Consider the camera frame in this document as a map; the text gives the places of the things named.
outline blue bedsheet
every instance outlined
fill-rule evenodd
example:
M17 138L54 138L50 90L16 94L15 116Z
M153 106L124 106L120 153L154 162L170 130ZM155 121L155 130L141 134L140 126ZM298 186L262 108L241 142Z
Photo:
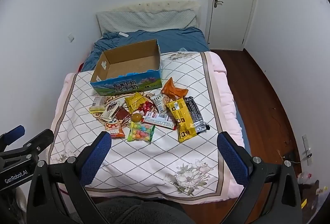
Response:
M209 51L203 32L195 27L166 29L157 32L138 30L126 34L129 37L126 38L113 32L105 33L103 38L95 43L82 71L93 70L103 51L144 40L157 39L161 53L179 51L180 48L185 48L187 51Z

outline diamond pattern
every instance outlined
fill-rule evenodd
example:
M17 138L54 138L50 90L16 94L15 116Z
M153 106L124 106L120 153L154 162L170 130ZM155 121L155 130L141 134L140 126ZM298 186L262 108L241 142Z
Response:
M178 142L178 131L157 127L151 144L144 141L127 142L113 139L112 147L89 187L96 189L121 188L134 192L151 193L160 191L171 197L187 198L172 184L164 181L166 174L174 175L178 166L206 162L213 170L208 173L207 185L195 190L194 197L216 192L218 151L217 128L208 95L202 58L199 53L180 52L162 55L162 82L173 77L174 83L189 90L194 97L205 122L211 129L200 135ZM90 145L104 126L89 113L95 90L90 86L93 71L77 74L73 92L66 108L66 115L59 127L51 152L51 163L64 161L71 155L78 155ZM160 89L150 91L159 94Z

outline blue gripper pad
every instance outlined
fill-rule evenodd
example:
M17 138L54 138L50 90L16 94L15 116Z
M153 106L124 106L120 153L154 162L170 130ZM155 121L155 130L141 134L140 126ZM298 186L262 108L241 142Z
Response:
M222 133L218 135L217 146L237 184L247 186L249 182L248 167Z
M82 165L81 169L79 170L78 178L82 186L86 186L92 183L97 171L101 167L106 155L111 148L110 134L108 132L102 133L105 134L94 147L94 149Z
M22 137L25 134L25 129L22 125L17 126L13 130L4 134L4 142L7 146L15 142L17 139Z

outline wooden floor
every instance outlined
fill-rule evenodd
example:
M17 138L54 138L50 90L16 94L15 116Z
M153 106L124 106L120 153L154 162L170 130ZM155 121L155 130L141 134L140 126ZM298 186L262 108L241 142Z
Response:
M226 69L227 79L238 110L243 119L252 156L263 161L280 164L281 156L294 151L297 145L286 113L271 84L261 69L244 51L215 50ZM294 166L296 174L300 164ZM247 223L255 220L267 198L269 185L265 185ZM218 224L234 204L235 199L201 205L183 205L187 215L197 224Z

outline white door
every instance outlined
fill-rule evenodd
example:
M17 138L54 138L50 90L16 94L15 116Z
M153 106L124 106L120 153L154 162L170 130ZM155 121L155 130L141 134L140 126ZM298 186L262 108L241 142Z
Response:
M252 3L253 0L213 0L208 38L210 49L243 49Z

